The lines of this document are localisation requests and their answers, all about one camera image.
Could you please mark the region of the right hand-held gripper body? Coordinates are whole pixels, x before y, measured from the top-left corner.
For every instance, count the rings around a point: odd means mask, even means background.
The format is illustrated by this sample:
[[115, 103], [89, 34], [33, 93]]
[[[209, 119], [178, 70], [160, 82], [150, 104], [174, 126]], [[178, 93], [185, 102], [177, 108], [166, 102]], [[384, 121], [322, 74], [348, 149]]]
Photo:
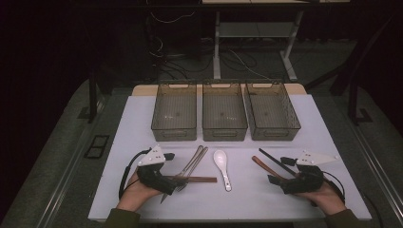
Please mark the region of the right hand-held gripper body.
[[320, 164], [335, 162], [338, 156], [329, 156], [314, 152], [303, 151], [297, 158], [295, 166], [280, 162], [282, 167], [295, 176], [294, 179], [286, 180], [280, 185], [285, 194], [315, 192], [323, 182], [327, 182], [337, 192], [339, 188], [330, 180], [326, 180], [323, 171], [318, 167]]

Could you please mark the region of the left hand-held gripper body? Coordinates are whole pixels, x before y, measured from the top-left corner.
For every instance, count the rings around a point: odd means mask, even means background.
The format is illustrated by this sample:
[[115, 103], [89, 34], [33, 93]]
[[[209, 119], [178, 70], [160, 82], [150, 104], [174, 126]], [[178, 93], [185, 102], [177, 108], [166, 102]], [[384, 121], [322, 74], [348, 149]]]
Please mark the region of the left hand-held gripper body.
[[138, 162], [137, 175], [147, 187], [171, 195], [177, 186], [173, 180], [161, 174], [165, 162], [161, 147], [156, 145]]

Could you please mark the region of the brown wooden spoon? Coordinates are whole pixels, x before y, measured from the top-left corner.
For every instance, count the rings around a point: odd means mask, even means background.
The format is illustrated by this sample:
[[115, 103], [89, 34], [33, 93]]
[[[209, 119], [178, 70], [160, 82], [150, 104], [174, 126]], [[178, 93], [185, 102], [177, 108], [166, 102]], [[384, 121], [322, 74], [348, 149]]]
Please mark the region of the brown wooden spoon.
[[266, 165], [263, 161], [261, 161], [257, 156], [252, 156], [252, 161], [256, 163], [259, 167], [267, 171], [272, 176], [281, 179], [282, 177], [276, 173], [273, 169], [271, 169], [268, 165]]

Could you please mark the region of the metal knife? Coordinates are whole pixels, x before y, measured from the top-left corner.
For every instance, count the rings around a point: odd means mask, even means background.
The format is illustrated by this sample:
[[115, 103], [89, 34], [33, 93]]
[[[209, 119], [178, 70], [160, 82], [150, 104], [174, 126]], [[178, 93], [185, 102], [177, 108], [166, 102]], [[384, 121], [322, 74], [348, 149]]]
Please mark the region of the metal knife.
[[[183, 168], [183, 170], [182, 170], [179, 174], [175, 175], [174, 178], [183, 177], [184, 174], [186, 173], [186, 171], [187, 171], [187, 170], [191, 167], [191, 165], [196, 161], [197, 157], [200, 155], [200, 153], [202, 152], [202, 150], [203, 150], [203, 146], [202, 146], [202, 145], [199, 145], [198, 148], [197, 148], [197, 150], [196, 150], [196, 152], [195, 152], [195, 154], [193, 155], [193, 157], [191, 158], [191, 160], [188, 162], [188, 164]], [[163, 201], [167, 198], [167, 196], [168, 196], [167, 194], [163, 194], [160, 204], [163, 203]]]

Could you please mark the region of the metal cutlery pair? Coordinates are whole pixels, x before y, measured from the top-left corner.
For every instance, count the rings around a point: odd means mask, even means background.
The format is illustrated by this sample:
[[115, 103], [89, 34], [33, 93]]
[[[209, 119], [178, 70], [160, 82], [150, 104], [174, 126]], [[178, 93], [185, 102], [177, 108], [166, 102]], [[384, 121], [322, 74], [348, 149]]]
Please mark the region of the metal cutlery pair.
[[184, 174], [185, 178], [188, 178], [191, 176], [191, 174], [193, 173], [193, 171], [196, 169], [196, 167], [199, 165], [199, 163], [201, 162], [202, 158], [204, 157], [204, 155], [206, 154], [206, 152], [208, 151], [208, 147], [204, 146], [202, 152], [200, 153], [200, 155], [197, 157], [196, 161], [191, 165], [191, 167], [186, 171], [186, 173]]

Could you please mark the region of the smoky transparent plastic bin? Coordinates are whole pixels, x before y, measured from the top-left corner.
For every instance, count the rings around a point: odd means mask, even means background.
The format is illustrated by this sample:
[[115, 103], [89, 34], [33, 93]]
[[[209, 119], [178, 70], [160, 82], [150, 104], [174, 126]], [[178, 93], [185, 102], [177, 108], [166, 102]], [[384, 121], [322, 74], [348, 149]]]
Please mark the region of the smoky transparent plastic bin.
[[157, 142], [197, 139], [197, 86], [189, 81], [161, 82], [151, 129]]
[[242, 142], [248, 123], [241, 85], [210, 80], [202, 85], [202, 135], [206, 142]]
[[253, 141], [292, 141], [301, 129], [282, 81], [247, 81], [245, 107]]

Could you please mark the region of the white ceramic spoon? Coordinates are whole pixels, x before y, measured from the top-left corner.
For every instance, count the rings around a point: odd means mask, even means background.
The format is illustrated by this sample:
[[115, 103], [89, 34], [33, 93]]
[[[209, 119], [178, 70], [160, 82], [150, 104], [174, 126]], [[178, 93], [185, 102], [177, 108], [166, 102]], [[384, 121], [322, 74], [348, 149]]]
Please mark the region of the white ceramic spoon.
[[216, 166], [221, 171], [221, 175], [224, 182], [224, 188], [227, 192], [232, 190], [232, 186], [227, 174], [227, 156], [223, 150], [217, 150], [213, 155], [214, 162]]

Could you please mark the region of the person's left hand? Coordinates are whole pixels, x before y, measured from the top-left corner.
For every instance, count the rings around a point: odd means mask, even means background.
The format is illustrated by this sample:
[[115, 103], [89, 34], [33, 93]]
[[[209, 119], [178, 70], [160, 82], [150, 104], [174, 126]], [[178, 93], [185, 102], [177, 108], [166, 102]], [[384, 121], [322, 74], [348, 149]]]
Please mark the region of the person's left hand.
[[128, 186], [126, 187], [116, 208], [136, 212], [148, 200], [160, 194], [160, 191], [142, 184], [138, 179], [138, 175], [134, 173], [129, 179]]

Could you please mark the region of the person's right hand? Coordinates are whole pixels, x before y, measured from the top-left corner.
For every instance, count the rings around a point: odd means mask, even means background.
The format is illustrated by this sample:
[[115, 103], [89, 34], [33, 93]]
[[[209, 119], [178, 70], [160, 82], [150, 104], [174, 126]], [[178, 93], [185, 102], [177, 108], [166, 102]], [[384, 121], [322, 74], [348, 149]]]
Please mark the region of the person's right hand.
[[335, 215], [347, 209], [336, 191], [326, 182], [315, 192], [297, 193], [297, 195], [315, 203], [326, 216]]

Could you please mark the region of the white table cover sheet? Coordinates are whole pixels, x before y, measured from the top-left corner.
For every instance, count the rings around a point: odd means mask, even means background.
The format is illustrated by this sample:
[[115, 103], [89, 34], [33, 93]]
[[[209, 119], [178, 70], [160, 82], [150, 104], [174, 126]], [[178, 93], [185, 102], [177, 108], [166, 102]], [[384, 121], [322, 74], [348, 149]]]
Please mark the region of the white table cover sheet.
[[[305, 152], [332, 157], [321, 168], [335, 175], [345, 189], [346, 205], [359, 219], [371, 215], [355, 183], [339, 155], [317, 105], [310, 95], [291, 98], [301, 123], [301, 129], [290, 142], [256, 142], [245, 138], [241, 142], [161, 142], [165, 153], [173, 153], [173, 161], [162, 169], [165, 175], [179, 173], [196, 149], [204, 145], [208, 151], [194, 173], [197, 176], [220, 178], [221, 172], [213, 161], [217, 150], [226, 153], [232, 189], [226, 191], [221, 180], [214, 183], [190, 183], [182, 191], [162, 199], [150, 199], [141, 209], [144, 222], [202, 221], [293, 221], [320, 219], [322, 213], [309, 201], [286, 195], [269, 182], [266, 172], [253, 162], [259, 157], [276, 172], [287, 173], [273, 160], [281, 157], [298, 158]], [[138, 152], [156, 145], [151, 131], [155, 99], [152, 96], [131, 96], [125, 104], [104, 172], [89, 211], [89, 219], [103, 221], [118, 202], [119, 186], [125, 167]]]

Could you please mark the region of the black upright stand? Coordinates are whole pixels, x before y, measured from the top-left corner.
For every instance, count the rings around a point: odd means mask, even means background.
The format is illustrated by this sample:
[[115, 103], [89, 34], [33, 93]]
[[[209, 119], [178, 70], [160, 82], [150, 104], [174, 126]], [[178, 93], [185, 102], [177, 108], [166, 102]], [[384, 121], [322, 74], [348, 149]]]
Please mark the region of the black upright stand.
[[358, 108], [358, 86], [359, 80], [354, 77], [350, 82], [349, 102], [348, 102], [348, 117], [352, 123], [359, 126], [361, 123], [371, 123], [373, 120], [365, 108]]
[[92, 124], [98, 114], [98, 85], [96, 74], [93, 69], [88, 73], [88, 106], [83, 107], [78, 115], [78, 119], [86, 119]]

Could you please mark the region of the slanted black stand leg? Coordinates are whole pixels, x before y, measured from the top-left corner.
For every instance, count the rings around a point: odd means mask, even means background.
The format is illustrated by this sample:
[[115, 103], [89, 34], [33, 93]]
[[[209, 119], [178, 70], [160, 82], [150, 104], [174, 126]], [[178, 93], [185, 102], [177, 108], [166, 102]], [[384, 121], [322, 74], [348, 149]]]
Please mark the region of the slanted black stand leg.
[[355, 30], [357, 34], [357, 43], [347, 60], [340, 66], [337, 66], [319, 78], [306, 84], [304, 86], [305, 90], [311, 90], [325, 81], [335, 78], [329, 91], [335, 96], [343, 94], [349, 83], [355, 77], [355, 73], [362, 64], [366, 55], [382, 34], [383, 30], [390, 24], [392, 19], [393, 14], [367, 14], [362, 16]]

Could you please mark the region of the white desk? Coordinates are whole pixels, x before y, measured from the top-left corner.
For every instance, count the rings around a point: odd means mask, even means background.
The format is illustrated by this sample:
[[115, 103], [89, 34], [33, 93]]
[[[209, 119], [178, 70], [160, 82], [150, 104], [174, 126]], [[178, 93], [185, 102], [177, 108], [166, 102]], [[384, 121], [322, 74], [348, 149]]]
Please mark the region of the white desk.
[[280, 22], [224, 22], [221, 20], [222, 9], [215, 10], [215, 33], [213, 52], [213, 76], [221, 78], [220, 38], [286, 38], [287, 45], [279, 52], [285, 73], [292, 82], [297, 81], [297, 75], [290, 61], [290, 54], [297, 39], [297, 33], [308, 7], [330, 7], [332, 5], [343, 6], [350, 0], [201, 0], [204, 7], [240, 7], [242, 10], [250, 10], [257, 7], [285, 6], [301, 7], [291, 21]]

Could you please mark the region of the metal floor rail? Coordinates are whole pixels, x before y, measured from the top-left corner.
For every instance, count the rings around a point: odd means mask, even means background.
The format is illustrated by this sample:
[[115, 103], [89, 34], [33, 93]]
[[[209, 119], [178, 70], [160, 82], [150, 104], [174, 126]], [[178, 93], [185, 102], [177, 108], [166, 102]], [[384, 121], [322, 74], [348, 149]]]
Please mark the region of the metal floor rail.
[[349, 124], [381, 196], [403, 228], [403, 138], [390, 125]]
[[84, 129], [35, 228], [101, 227], [99, 222], [87, 218], [105, 165], [105, 158], [85, 157], [96, 135], [94, 124]]

